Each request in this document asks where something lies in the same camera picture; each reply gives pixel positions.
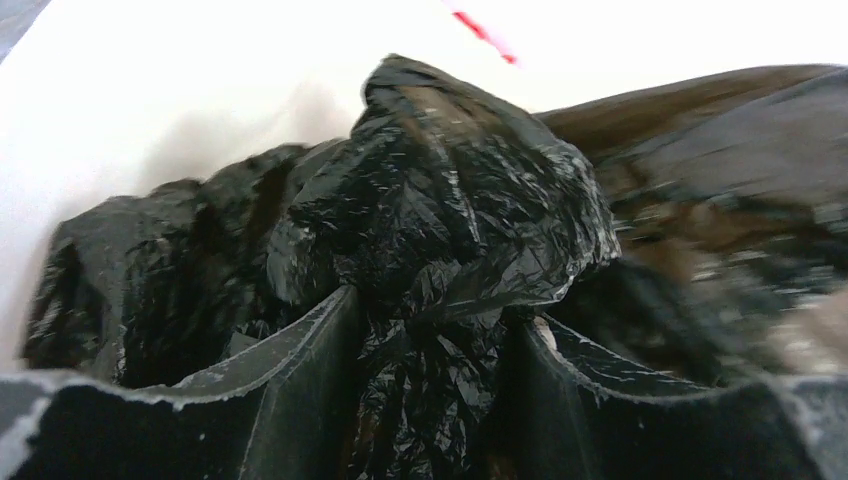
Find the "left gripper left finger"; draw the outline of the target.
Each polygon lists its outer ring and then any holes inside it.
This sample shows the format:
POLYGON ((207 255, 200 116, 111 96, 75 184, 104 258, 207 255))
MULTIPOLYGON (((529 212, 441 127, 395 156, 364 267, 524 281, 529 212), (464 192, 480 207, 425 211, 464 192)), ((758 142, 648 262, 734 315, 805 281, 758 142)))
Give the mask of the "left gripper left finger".
POLYGON ((355 411, 355 289, 174 386, 1 378, 5 479, 337 479, 355 411))

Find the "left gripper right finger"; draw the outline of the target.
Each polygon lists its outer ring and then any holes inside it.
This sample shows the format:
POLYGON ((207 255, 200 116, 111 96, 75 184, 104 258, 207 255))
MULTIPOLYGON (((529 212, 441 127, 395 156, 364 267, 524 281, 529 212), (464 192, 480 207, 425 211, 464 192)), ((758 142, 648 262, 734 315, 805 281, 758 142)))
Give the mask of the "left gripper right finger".
POLYGON ((508 440, 522 479, 843 479, 847 379, 704 388, 546 315, 510 338, 508 440))

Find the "black trash bag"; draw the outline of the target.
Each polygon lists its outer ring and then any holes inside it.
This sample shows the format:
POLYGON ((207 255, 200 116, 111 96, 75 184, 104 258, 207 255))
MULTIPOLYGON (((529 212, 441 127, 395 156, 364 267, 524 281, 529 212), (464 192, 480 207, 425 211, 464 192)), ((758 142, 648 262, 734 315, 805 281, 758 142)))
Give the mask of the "black trash bag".
POLYGON ((847 379, 847 71, 530 114, 392 55, 350 134, 62 222, 29 370, 174 386, 355 289, 337 479, 522 479, 510 338, 546 315, 704 388, 847 379))

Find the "white trash bin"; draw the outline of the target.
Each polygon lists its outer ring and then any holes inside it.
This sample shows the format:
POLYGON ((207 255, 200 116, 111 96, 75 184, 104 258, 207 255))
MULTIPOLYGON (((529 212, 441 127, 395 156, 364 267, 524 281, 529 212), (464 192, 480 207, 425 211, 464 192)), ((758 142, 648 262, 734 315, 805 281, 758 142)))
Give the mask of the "white trash bin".
POLYGON ((5 1, 1 368, 57 223, 284 142, 346 134, 410 56, 541 111, 737 68, 847 60, 843 1, 5 1), (451 13, 505 37, 504 61, 451 13))

